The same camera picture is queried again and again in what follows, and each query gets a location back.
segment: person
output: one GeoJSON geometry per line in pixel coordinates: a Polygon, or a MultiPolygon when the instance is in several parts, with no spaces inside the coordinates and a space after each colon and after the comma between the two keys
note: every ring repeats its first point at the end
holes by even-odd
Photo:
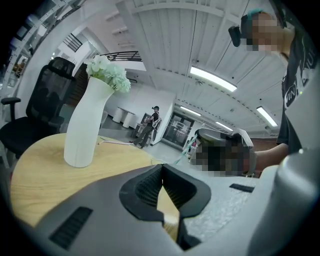
{"type": "Polygon", "coordinates": [[[140,136],[135,141],[129,141],[129,143],[133,143],[135,146],[137,146],[138,143],[143,138],[143,141],[140,144],[141,145],[141,147],[140,147],[141,149],[143,149],[144,146],[146,145],[146,143],[148,141],[149,134],[154,129],[153,124],[155,124],[156,121],[159,119],[159,107],[155,106],[152,109],[154,110],[154,113],[152,114],[152,116],[150,118],[148,118],[147,120],[144,121],[145,123],[147,123],[147,125],[143,129],[143,131],[141,132],[140,136]]]}
{"type": "Polygon", "coordinates": [[[254,51],[277,53],[287,61],[287,69],[282,78],[283,107],[277,146],[266,151],[251,151],[244,162],[244,173],[248,173],[278,165],[287,155],[302,148],[285,110],[302,94],[316,66],[319,53],[305,32],[298,28],[282,28],[271,14],[262,9],[250,11],[244,17],[241,19],[241,37],[246,39],[246,44],[252,46],[254,51]]]}

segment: fluorescent light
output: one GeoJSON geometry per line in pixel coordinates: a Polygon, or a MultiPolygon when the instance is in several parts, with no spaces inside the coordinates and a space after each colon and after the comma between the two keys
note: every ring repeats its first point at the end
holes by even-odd
{"type": "Polygon", "coordinates": [[[218,125],[220,125],[220,126],[222,126],[222,127],[224,127],[224,128],[226,128],[226,129],[228,129],[229,131],[233,132],[233,130],[230,129],[228,126],[225,126],[224,124],[222,124],[222,123],[220,123],[220,122],[215,122],[215,123],[218,124],[218,125]]]}
{"type": "Polygon", "coordinates": [[[256,108],[256,110],[259,111],[259,113],[261,115],[263,115],[263,117],[273,126],[273,127],[276,127],[278,126],[276,124],[276,122],[272,119],[272,117],[264,110],[264,108],[262,106],[259,106],[256,108]]]}
{"type": "Polygon", "coordinates": [[[195,115],[201,117],[201,114],[199,114],[199,113],[197,113],[197,112],[194,112],[194,111],[192,111],[192,110],[190,110],[190,109],[187,109],[187,108],[184,107],[184,106],[180,106],[180,108],[182,108],[183,110],[189,111],[189,112],[191,112],[192,114],[195,114],[195,115]]]}
{"type": "Polygon", "coordinates": [[[192,66],[191,70],[190,70],[190,73],[194,74],[196,76],[208,79],[208,80],[210,80],[210,81],[212,81],[212,82],[214,82],[214,83],[216,83],[216,84],[228,89],[231,92],[234,92],[237,89],[236,86],[234,86],[233,84],[227,82],[226,80],[223,80],[220,77],[217,77],[216,75],[211,74],[211,73],[209,73],[207,71],[201,70],[201,69],[199,69],[197,67],[192,66]]]}

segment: glass door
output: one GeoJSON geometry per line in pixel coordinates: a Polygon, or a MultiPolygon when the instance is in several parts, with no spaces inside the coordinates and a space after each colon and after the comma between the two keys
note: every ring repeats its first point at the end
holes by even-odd
{"type": "Polygon", "coordinates": [[[194,120],[179,113],[173,113],[163,138],[183,147],[187,141],[194,120]]]}

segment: white vase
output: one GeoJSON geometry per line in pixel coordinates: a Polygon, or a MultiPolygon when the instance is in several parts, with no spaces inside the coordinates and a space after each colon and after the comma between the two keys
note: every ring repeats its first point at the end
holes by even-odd
{"type": "Polygon", "coordinates": [[[91,164],[105,104],[115,91],[105,82],[90,77],[85,93],[76,106],[64,143],[64,160],[73,167],[91,164]]]}

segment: white flower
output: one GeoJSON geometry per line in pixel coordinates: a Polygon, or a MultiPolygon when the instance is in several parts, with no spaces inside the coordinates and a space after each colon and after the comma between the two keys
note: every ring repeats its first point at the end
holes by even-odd
{"type": "Polygon", "coordinates": [[[107,68],[107,65],[110,64],[110,60],[108,60],[108,57],[105,55],[96,55],[94,58],[94,63],[98,65],[99,69],[105,70],[107,68]]]}
{"type": "Polygon", "coordinates": [[[104,81],[115,91],[122,93],[130,91],[131,84],[126,77],[127,71],[114,62],[111,63],[107,56],[96,55],[94,58],[85,60],[84,63],[87,64],[86,72],[90,77],[104,81]]]}

